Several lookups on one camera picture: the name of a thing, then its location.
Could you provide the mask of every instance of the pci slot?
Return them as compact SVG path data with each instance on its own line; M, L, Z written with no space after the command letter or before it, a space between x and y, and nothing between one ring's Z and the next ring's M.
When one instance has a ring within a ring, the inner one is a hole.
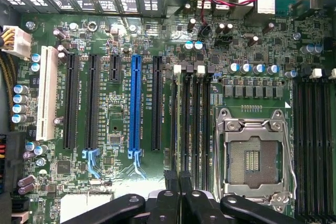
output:
M130 141L128 158L140 150L140 104L141 104L141 63L140 55L133 55L131 62L131 106L130 106Z
M211 115L210 115L210 87L212 74L204 77L203 83L203 150L202 150L202 176L203 190L209 190L209 174L210 174L210 134L211 134Z
M162 124L162 56L153 57L152 104L152 151L159 151Z
M189 169L189 134L190 134L190 83L191 76L186 73L183 78L182 93L182 128L181 128L181 159L182 170Z
M40 83L38 87L38 106L36 122L36 140L54 139L54 118L57 97L57 58L54 47L41 48Z
M177 142L177 129L176 129L176 113L177 113L177 84L175 77L172 80L172 124L171 124L171 169L176 170L176 142Z
M200 184L199 169L199 141L200 141L200 113L201 110L201 83L202 78L194 77L193 81L193 130L192 130L192 182L194 189L198 189Z
M67 59L65 115L63 123L63 148L68 150L72 150L76 146L78 74L79 57L75 54L69 54Z
M110 57L110 81L112 83L120 83L121 80L121 57L112 55Z
M294 152L298 180L295 218L332 223L334 215L332 120L334 83L297 78L294 96Z
M99 108L100 56L89 55L85 149L97 148Z

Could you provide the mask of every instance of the pcie x1 slot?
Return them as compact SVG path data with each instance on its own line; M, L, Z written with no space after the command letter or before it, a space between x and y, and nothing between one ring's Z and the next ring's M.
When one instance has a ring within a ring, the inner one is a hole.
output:
M130 141L128 158L140 150L140 104L141 104L141 63L140 55L133 55L131 62L131 107L130 107Z
M79 57L69 54L65 90L65 115L63 129L63 148L73 149L76 145L77 101L78 101Z
M152 101L152 151L159 151L162 123L162 56L153 57Z
M171 169L172 170L176 170L176 138L177 138L177 131L176 131L176 112L177 112L177 108L176 108L176 96L177 96L177 84L176 84L176 80L174 79L175 77L173 77L172 80L172 124L171 124Z
M121 72L121 57L119 55L112 55L110 58L110 81L113 83L120 83Z
M190 79L191 76L186 74L183 78L182 94L182 135L181 135L181 159L182 170L188 170L189 162L189 132L190 132Z
M203 190L209 189L209 152L210 152L210 87L211 87L211 76L206 75L204 77L203 83L203 151L202 151L202 167L203 167Z
M199 139L200 139L200 117L199 110L201 105L201 82L202 79L197 76L194 77L193 82L193 136L192 136L192 175L193 175L193 187L198 189L199 186L199 168L200 168L200 160L199 160Z
M85 149L97 148L100 56L89 55Z
M58 51L54 47L41 48L40 83L38 87L38 108L36 140L54 139L54 118L57 97Z

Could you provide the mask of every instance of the black ram slot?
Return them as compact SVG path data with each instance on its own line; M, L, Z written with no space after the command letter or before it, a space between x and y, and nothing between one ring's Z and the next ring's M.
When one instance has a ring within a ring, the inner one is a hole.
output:
M333 212L330 80L297 78L294 83L296 218L331 223Z
M211 133L211 115L210 115L210 87L211 75L204 77L203 84L203 151L202 151L202 167L203 167L203 188L202 190L209 190L209 152L210 152L210 133Z
M172 124L171 124L171 141L170 141L170 150L171 150L171 169L176 170L176 138L177 138L177 129L176 129L176 113L177 113L177 84L176 80L172 80Z
M72 150L76 146L78 74L79 57L74 54L69 54L67 58L65 114L63 123L63 148L68 150Z
M162 124L162 56L153 57L152 104L152 151L159 151Z
M112 83L120 83L121 80L121 57L112 55L110 57L110 81Z
M190 133L190 79L191 76L186 74L183 78L182 94L182 128L181 128L181 159L182 170L188 170L189 167L189 133Z
M199 110L201 105L201 81L202 79L197 76L194 77L193 81L193 131L192 131L192 182L194 189L198 189L200 184L199 181L199 139L200 139L200 117Z
M100 56L89 55L85 149L97 148L99 108Z

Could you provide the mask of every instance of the white power connector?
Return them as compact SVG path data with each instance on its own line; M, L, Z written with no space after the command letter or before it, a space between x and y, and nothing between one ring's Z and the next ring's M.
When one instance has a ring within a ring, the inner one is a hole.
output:
M14 46L13 50L2 49L3 52L6 52L10 55L17 56L24 60L30 59L30 43L32 42L32 36L18 26L4 26L3 29L12 28L14 31Z

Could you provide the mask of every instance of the white pci slot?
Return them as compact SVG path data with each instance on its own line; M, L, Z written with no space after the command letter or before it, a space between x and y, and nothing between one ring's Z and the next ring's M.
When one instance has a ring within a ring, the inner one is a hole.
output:
M54 47L42 46L40 63L40 83L38 87L38 111L36 140L54 139L57 96L57 58Z

